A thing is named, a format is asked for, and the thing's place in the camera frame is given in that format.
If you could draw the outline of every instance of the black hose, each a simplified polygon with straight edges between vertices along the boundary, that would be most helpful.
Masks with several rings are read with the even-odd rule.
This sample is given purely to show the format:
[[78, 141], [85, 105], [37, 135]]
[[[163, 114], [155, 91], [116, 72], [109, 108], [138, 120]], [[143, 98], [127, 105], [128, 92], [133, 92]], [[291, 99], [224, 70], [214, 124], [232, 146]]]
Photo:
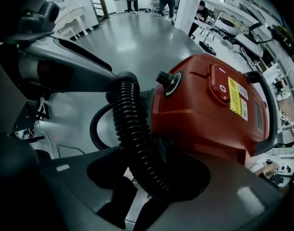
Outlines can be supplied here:
[[109, 146], [107, 146], [106, 144], [104, 144], [98, 135], [97, 132], [97, 125], [98, 122], [100, 120], [100, 118], [110, 109], [112, 108], [112, 106], [110, 104], [105, 105], [102, 109], [100, 109], [93, 117], [93, 119], [91, 120], [90, 126], [89, 126], [89, 133], [90, 133], [90, 138], [93, 141], [94, 145], [96, 146], [96, 148], [98, 148], [100, 151], [101, 150], [105, 150], [110, 148]]
[[166, 164], [152, 141], [134, 77], [120, 78], [114, 88], [113, 115], [120, 146], [143, 189], [160, 201], [170, 201], [172, 188]]

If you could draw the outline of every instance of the jeans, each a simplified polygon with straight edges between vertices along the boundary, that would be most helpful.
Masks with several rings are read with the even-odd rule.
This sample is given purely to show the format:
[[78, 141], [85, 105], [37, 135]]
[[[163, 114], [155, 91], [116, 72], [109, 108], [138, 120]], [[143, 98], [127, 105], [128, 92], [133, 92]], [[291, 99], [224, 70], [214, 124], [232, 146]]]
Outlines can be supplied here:
[[170, 18], [173, 18], [174, 16], [174, 7], [175, 7], [175, 0], [160, 0], [160, 7], [158, 10], [159, 14], [163, 14], [164, 7], [168, 5], [170, 8]]
[[[129, 1], [129, 0], [127, 0], [127, 5], [128, 5], [128, 12], [130, 13], [130, 12], [132, 11], [132, 2]], [[133, 2], [133, 5], [134, 5], [134, 9], [135, 9], [136, 11], [138, 11], [138, 0], [135, 0], [135, 1]]]

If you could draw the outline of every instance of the sticker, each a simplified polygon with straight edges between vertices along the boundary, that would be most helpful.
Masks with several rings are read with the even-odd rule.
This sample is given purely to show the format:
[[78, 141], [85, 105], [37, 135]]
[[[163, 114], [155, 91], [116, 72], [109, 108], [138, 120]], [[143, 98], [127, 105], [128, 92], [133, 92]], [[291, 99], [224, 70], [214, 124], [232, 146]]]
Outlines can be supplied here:
[[229, 89], [229, 109], [239, 115], [241, 115], [241, 99], [237, 87], [237, 82], [228, 77], [228, 89]]
[[255, 100], [255, 107], [256, 107], [257, 129], [263, 132], [262, 109], [256, 100]]
[[247, 121], [248, 120], [248, 105], [247, 105], [247, 102], [243, 99], [241, 99], [241, 109], [242, 109], [241, 117]]
[[239, 91], [239, 93], [240, 93], [242, 96], [244, 96], [247, 100], [249, 100], [247, 90], [246, 90], [245, 88], [243, 88], [241, 85], [239, 85], [238, 83], [237, 83], [237, 86], [238, 86], [238, 91]]

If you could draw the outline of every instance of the wooden post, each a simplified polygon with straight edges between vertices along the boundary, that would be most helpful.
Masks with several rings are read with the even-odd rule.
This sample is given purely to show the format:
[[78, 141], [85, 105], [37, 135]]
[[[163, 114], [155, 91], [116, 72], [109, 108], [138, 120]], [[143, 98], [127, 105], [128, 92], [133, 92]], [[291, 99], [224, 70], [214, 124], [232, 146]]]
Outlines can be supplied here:
[[107, 4], [105, 3], [105, 0], [100, 0], [100, 4], [101, 4], [102, 10], [103, 10], [104, 17], [109, 18], [109, 14], [107, 11]]

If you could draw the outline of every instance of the yellow warning label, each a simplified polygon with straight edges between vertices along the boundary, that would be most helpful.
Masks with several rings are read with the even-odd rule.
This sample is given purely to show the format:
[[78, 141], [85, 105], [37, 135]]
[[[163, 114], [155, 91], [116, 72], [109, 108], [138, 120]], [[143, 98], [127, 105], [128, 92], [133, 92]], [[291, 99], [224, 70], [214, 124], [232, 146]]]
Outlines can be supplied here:
[[238, 85], [237, 82], [230, 77], [228, 77], [228, 89], [230, 97], [229, 108], [231, 111], [241, 116], [241, 99], [239, 96]]

